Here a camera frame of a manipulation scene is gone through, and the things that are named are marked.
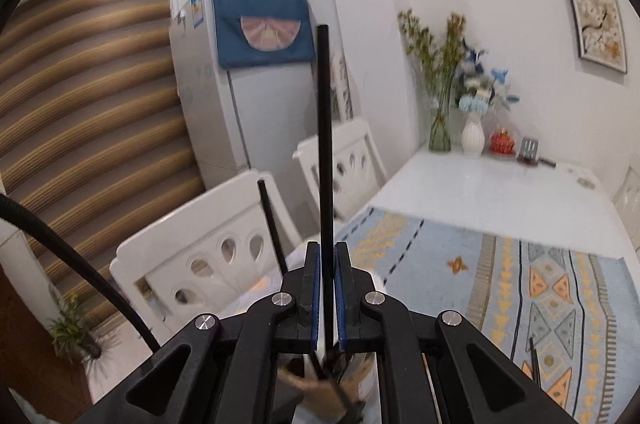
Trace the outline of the large framed flower picture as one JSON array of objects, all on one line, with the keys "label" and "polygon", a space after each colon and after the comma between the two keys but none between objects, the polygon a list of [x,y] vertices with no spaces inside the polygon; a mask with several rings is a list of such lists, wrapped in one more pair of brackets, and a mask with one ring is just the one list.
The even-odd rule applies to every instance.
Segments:
[{"label": "large framed flower picture", "polygon": [[626,74],[626,46],[617,0],[570,0],[579,56]]}]

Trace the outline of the near white dining chair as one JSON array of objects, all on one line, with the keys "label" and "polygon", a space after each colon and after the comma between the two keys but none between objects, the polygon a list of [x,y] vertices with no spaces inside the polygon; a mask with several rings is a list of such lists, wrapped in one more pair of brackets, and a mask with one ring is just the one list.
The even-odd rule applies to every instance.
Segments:
[{"label": "near white dining chair", "polygon": [[288,256],[303,239],[273,176],[256,170],[194,197],[117,248],[111,276],[160,343],[200,313],[221,317],[279,269],[261,185]]}]

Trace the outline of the white dining chair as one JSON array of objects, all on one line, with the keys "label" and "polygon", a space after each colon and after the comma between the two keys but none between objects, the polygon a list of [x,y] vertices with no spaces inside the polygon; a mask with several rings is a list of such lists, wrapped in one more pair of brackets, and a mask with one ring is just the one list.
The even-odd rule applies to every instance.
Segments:
[{"label": "white dining chair", "polygon": [[[333,126],[333,209],[336,222],[349,221],[387,181],[368,122],[355,117]],[[307,185],[306,200],[320,221],[318,137],[299,142],[293,162]]]},{"label": "white dining chair", "polygon": [[279,269],[261,185],[288,256],[303,239],[273,176],[256,170],[194,197],[117,248],[111,276],[160,343],[200,313],[221,317]]}]

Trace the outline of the patterned blue table mat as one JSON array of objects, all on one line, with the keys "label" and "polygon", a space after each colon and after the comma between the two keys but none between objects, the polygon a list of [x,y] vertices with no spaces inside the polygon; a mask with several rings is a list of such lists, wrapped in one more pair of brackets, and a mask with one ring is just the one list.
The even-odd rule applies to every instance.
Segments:
[{"label": "patterned blue table mat", "polygon": [[337,234],[414,311],[465,316],[579,423],[613,423],[639,386],[639,298],[623,259],[369,207]]}]

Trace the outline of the glass vase with green stems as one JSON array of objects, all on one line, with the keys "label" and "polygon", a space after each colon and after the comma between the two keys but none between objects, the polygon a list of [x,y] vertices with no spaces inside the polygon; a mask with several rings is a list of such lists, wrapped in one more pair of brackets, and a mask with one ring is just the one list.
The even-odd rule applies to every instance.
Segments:
[{"label": "glass vase with green stems", "polygon": [[451,12],[444,34],[436,37],[412,9],[400,11],[397,18],[406,55],[421,76],[430,99],[428,149],[433,153],[449,153],[449,107],[454,77],[464,57],[466,19]]}]

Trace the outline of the red lidded tea cup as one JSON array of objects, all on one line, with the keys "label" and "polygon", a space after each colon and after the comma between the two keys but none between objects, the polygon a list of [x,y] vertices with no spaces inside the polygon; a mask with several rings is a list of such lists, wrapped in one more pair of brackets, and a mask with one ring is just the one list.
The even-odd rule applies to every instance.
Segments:
[{"label": "red lidded tea cup", "polygon": [[515,140],[506,129],[500,129],[489,138],[489,150],[492,154],[500,156],[513,156],[515,154]]}]

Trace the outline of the black chopstick on mat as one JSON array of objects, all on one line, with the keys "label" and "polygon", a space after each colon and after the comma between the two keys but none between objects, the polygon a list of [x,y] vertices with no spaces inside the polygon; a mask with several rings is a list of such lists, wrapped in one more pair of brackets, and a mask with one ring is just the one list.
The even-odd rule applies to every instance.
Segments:
[{"label": "black chopstick on mat", "polygon": [[528,342],[529,342],[530,360],[532,360],[532,380],[537,384],[538,387],[540,387],[541,386],[540,367],[539,367],[538,354],[537,354],[533,337],[529,337]]}]

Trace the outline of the white vase with blue flowers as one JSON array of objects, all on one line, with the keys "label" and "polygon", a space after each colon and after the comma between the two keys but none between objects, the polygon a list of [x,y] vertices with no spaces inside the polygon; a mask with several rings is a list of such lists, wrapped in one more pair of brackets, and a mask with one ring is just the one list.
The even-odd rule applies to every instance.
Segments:
[{"label": "white vase with blue flowers", "polygon": [[454,105],[464,115],[461,133],[462,151],[466,156],[480,157],[486,136],[483,119],[492,110],[510,110],[520,97],[510,91],[507,69],[492,68],[486,72],[485,49],[477,49],[462,39],[463,56],[457,69]]}]

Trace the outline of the grey phone stand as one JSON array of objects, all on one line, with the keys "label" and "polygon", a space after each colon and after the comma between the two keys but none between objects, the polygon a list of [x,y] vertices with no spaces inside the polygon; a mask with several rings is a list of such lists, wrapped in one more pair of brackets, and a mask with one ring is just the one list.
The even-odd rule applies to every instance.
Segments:
[{"label": "grey phone stand", "polygon": [[518,158],[516,158],[516,160],[523,165],[537,166],[538,149],[539,141],[537,139],[525,137],[521,141]]}]

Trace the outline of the blue fridge dust cover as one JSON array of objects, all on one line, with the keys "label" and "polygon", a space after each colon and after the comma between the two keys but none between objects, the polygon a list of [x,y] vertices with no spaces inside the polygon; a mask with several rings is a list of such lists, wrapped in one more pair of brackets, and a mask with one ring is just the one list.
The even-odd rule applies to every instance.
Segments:
[{"label": "blue fridge dust cover", "polygon": [[213,0],[224,70],[311,63],[316,57],[307,0]]}]

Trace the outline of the black chopstick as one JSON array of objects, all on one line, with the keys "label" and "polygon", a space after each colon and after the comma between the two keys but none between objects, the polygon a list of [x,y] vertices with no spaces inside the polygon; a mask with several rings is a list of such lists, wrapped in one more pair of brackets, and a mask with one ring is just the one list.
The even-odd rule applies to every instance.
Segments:
[{"label": "black chopstick", "polygon": [[318,176],[320,201],[320,236],[324,349],[329,357],[333,344],[333,176],[331,67],[329,26],[317,26],[318,80]]},{"label": "black chopstick", "polygon": [[262,211],[264,212],[266,222],[268,225],[268,230],[269,230],[269,235],[272,242],[274,256],[276,256],[280,274],[282,275],[282,277],[284,277],[285,274],[288,273],[288,265],[286,264],[282,244],[280,241],[280,235],[279,235],[277,224],[276,224],[276,219],[274,219],[274,214],[271,207],[270,198],[268,195],[265,181],[262,179],[259,179],[257,181],[257,186],[258,186],[258,191],[260,196],[260,205],[262,205]]},{"label": "black chopstick", "polygon": [[537,354],[533,337],[529,337],[528,342],[529,342],[530,360],[532,360],[532,380],[537,384],[538,387],[540,387],[541,386],[540,367],[539,367],[538,354]]}]

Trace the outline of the far white dining chair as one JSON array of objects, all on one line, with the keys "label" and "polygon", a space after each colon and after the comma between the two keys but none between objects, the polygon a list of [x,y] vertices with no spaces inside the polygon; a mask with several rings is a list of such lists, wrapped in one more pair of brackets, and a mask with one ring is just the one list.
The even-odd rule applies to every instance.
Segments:
[{"label": "far white dining chair", "polygon": [[[355,117],[333,126],[333,209],[336,222],[349,221],[387,181],[368,122]],[[320,221],[318,137],[299,142],[293,162],[307,185],[306,200]]]}]

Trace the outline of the brown wooden utensil pot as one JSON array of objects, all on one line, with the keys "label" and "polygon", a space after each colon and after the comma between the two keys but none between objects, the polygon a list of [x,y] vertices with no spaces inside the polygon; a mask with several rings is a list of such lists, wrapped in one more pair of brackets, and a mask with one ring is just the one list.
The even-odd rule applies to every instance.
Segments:
[{"label": "brown wooden utensil pot", "polygon": [[[363,406],[374,392],[376,366],[373,354],[358,354],[349,362],[346,372],[336,382],[349,402]],[[336,422],[346,415],[341,396],[329,380],[320,380],[308,355],[293,356],[278,369],[278,380],[294,388],[302,396],[302,406],[324,422]]]}]

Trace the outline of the white refrigerator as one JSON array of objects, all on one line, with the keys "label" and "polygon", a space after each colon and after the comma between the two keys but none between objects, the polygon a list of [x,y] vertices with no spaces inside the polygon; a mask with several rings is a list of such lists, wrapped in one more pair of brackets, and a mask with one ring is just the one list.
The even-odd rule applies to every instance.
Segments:
[{"label": "white refrigerator", "polygon": [[169,39],[183,117],[206,188],[252,168],[287,176],[297,144],[317,132],[314,61],[222,69],[213,0],[188,0],[171,22]]}]

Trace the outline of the striped brown window blind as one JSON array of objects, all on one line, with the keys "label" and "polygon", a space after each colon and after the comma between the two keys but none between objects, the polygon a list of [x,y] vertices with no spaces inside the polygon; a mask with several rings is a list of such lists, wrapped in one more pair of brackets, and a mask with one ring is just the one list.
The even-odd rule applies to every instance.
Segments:
[{"label": "striped brown window blind", "polygon": [[1,35],[1,178],[108,274],[117,246],[204,189],[170,0],[26,0]]}]

